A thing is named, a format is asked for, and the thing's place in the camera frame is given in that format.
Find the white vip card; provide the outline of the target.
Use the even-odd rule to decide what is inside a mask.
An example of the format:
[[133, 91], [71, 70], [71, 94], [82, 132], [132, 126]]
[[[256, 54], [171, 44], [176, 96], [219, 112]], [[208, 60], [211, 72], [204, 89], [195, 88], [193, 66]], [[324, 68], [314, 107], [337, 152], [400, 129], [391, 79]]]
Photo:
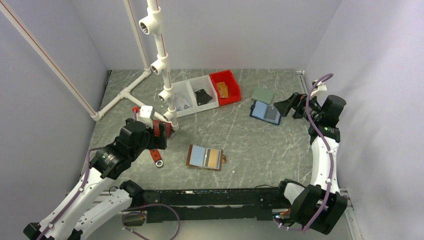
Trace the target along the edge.
[[192, 108], [190, 99], [183, 93], [178, 92], [174, 95], [175, 107], [177, 112], [189, 110]]

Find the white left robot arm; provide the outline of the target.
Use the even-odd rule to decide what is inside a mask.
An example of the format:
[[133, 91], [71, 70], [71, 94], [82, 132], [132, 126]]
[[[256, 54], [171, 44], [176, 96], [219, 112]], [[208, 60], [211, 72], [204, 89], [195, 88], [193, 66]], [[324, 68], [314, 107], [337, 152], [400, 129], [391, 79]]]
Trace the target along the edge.
[[145, 150], [167, 147], [169, 124], [159, 122], [152, 127], [141, 121], [126, 119], [119, 135], [103, 147], [95, 147], [90, 158], [86, 154], [85, 171], [65, 199], [41, 222], [31, 222], [23, 230], [30, 240], [85, 240], [94, 230], [118, 212], [139, 209], [144, 203], [143, 189], [132, 181], [117, 190], [109, 200], [89, 206]]

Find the black card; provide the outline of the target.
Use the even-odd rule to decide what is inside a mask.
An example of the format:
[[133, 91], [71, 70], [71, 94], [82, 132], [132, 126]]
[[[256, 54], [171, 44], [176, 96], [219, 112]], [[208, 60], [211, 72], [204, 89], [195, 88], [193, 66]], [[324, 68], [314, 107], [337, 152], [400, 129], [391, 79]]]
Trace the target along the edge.
[[195, 94], [196, 103], [198, 106], [208, 104], [213, 99], [212, 96], [205, 91], [205, 89], [200, 89], [196, 91], [194, 94]]

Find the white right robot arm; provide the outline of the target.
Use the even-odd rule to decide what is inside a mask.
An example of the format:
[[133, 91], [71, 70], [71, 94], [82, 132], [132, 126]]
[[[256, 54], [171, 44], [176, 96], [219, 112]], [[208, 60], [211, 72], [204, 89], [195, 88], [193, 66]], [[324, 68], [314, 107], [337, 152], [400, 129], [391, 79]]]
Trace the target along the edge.
[[328, 95], [320, 105], [317, 97], [298, 92], [273, 104], [282, 117], [294, 110], [294, 119], [306, 119], [310, 123], [311, 180], [304, 186], [285, 179], [278, 186], [276, 203], [282, 208], [290, 206], [282, 225], [295, 223], [301, 226], [301, 231], [312, 229], [327, 235], [346, 210], [348, 201], [340, 194], [336, 161], [341, 141], [337, 124], [346, 104], [343, 98]]

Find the brown leather card holder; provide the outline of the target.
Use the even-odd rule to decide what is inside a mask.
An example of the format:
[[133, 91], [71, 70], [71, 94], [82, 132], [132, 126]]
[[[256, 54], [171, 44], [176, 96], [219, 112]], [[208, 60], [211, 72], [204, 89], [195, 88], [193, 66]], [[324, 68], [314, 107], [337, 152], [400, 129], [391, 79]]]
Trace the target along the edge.
[[188, 148], [186, 166], [191, 168], [221, 171], [222, 165], [227, 162], [227, 157], [224, 155], [224, 151], [220, 149], [222, 151], [222, 155], [219, 169], [212, 169], [206, 166], [206, 164], [208, 163], [209, 149], [217, 148], [208, 148], [191, 144]]

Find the gold card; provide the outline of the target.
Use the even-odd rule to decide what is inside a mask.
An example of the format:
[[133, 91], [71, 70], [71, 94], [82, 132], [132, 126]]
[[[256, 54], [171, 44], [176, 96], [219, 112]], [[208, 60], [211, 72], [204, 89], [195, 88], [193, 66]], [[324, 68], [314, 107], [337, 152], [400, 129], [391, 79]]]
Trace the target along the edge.
[[221, 164], [222, 151], [220, 149], [209, 149], [207, 164], [211, 169], [219, 169]]

